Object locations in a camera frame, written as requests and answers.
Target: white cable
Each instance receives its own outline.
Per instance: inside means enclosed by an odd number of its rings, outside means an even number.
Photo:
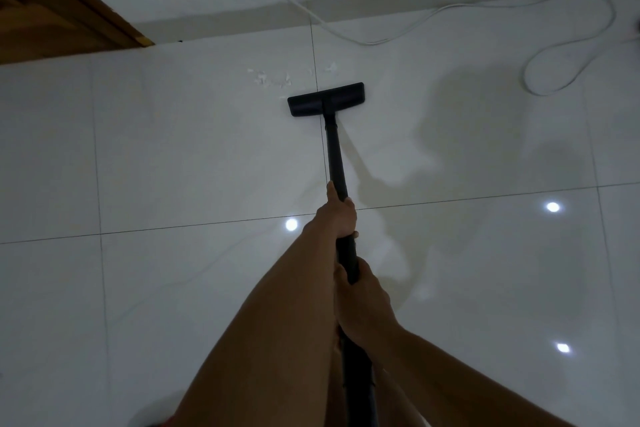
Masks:
[[[429,12],[423,16],[421,16],[419,19],[417,19],[416,21],[412,22],[411,24],[409,24],[407,27],[405,27],[404,29],[402,29],[400,32],[398,32],[396,35],[393,35],[391,37],[386,37],[384,39],[379,39],[377,41],[359,41],[357,39],[354,39],[352,37],[347,36],[346,34],[341,33],[340,31],[332,28],[331,26],[329,26],[329,24],[322,19],[320,16],[318,16],[315,12],[309,10],[308,8],[306,8],[304,5],[302,5],[300,2],[298,2],[297,0],[286,0],[287,2],[289,2],[292,5],[295,5],[297,8],[299,8],[300,10],[302,10],[304,13],[308,14],[309,17],[311,17],[313,20],[315,20],[316,22],[318,22],[318,24],[325,29],[325,31],[333,34],[336,37],[339,37],[340,39],[343,39],[345,41],[348,42],[354,42],[360,46],[378,46],[379,44],[384,44],[386,42],[389,41],[393,41],[394,39],[397,39],[398,37],[401,37],[405,34],[407,34],[408,32],[411,32],[413,29],[415,29],[416,27],[420,26],[421,24],[427,22],[429,19],[431,19],[432,17],[434,17],[436,14],[439,14],[441,12],[443,12],[444,10],[449,10],[449,9],[455,9],[457,7],[477,7],[477,8],[483,8],[483,9],[516,9],[519,7],[528,7],[530,5],[537,5],[539,3],[543,3],[543,2],[548,2],[549,0],[535,0],[532,2],[523,2],[523,3],[514,3],[514,4],[494,4],[494,3],[482,3],[482,2],[477,2],[477,3],[452,3],[449,5],[445,5],[443,7],[440,7],[436,10],[433,10],[432,12]],[[604,26],[602,26],[601,28],[597,29],[596,31],[594,31],[594,33],[584,36],[584,37],[578,37],[575,39],[571,39],[569,41],[564,41],[564,42],[556,42],[554,44],[551,44],[549,46],[546,46],[542,49],[540,49],[540,51],[535,52],[532,56],[530,56],[529,59],[526,60],[526,62],[522,65],[522,68],[520,70],[520,83],[522,84],[523,88],[525,91],[527,91],[528,93],[534,95],[534,96],[549,96],[552,95],[558,91],[563,90],[564,88],[567,88],[569,85],[571,85],[573,82],[576,81],[576,79],[578,78],[578,76],[580,76],[582,74],[582,72],[587,69],[587,67],[597,58],[599,58],[604,52],[608,51],[609,49],[612,49],[613,47],[619,45],[619,44],[624,44],[626,42],[631,42],[631,41],[635,41],[636,39],[640,39],[640,35],[635,36],[635,37],[631,37],[629,39],[624,39],[622,41],[618,41],[618,42],[614,42],[612,44],[609,44],[605,47],[603,47],[602,49],[596,51],[590,58],[587,59],[587,61],[585,61],[585,63],[583,63],[580,68],[578,68],[578,71],[575,73],[575,75],[573,75],[573,77],[565,84],[563,84],[562,86],[559,86],[558,88],[555,88],[553,90],[550,90],[548,92],[539,92],[536,91],[535,89],[533,89],[531,87],[531,85],[529,84],[529,82],[527,81],[527,70],[529,69],[529,66],[531,65],[531,63],[533,62],[533,60],[535,58],[537,58],[538,56],[540,56],[540,54],[553,49],[553,48],[559,48],[562,46],[566,46],[568,44],[574,44],[576,42],[582,42],[582,41],[589,41],[590,39],[595,39],[596,37],[600,36],[601,34],[604,33],[604,31],[606,31],[607,29],[609,29],[612,25],[613,22],[615,22],[616,17],[618,16],[618,13],[616,11],[616,7],[613,4],[612,0],[602,0],[606,5],[607,8],[609,9],[609,18],[606,22],[606,24],[604,24]]]

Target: person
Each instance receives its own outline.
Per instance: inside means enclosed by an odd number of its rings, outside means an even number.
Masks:
[[[350,285],[335,240],[355,226],[355,205],[330,182],[327,202],[246,298],[170,427],[346,425],[336,320],[372,359],[381,427],[418,426],[420,415],[432,427],[570,425],[405,330],[364,260]]]

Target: floor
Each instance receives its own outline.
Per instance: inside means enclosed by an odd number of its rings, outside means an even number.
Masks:
[[[615,1],[606,41],[640,18]],[[633,425],[639,47],[548,98],[518,85],[528,55],[603,14],[556,0],[445,12],[374,48],[313,26],[0,67],[3,420],[169,415],[323,202],[321,119],[286,97],[363,81],[339,115],[346,176],[400,321],[577,425]],[[373,38],[418,15],[335,26]],[[562,83],[589,49],[550,51],[532,80]]]

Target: black vacuum wand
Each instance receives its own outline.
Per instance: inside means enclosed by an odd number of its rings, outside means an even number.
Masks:
[[[294,117],[322,115],[326,130],[326,146],[329,155],[329,175],[338,193],[340,201],[347,194],[347,183],[344,180],[338,125],[335,113],[345,108],[355,107],[364,102],[364,84],[342,86],[331,90],[318,91],[300,96],[292,96],[287,100],[289,110]],[[350,284],[358,281],[360,271],[356,258],[356,244],[353,236],[339,238],[335,241],[338,262],[347,272]],[[342,375],[344,378],[344,394],[349,416],[349,427],[377,427],[376,402],[371,375],[371,360],[355,342],[340,331],[342,345]]]

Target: black vacuum nozzle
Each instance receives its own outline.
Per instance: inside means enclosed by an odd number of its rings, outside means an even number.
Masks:
[[[332,115],[345,108],[355,107],[364,101],[364,83],[341,86],[287,99],[294,117]]]

